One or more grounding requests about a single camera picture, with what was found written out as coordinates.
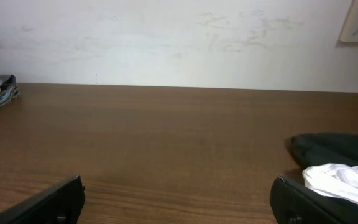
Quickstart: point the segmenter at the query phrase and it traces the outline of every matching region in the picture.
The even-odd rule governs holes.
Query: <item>wood grain surface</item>
[[[21,84],[0,108],[0,212],[75,174],[79,223],[275,223],[290,136],[358,133],[358,94]]]

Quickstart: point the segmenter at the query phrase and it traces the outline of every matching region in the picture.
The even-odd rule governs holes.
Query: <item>white wall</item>
[[[20,82],[358,92],[351,0],[0,0]]]

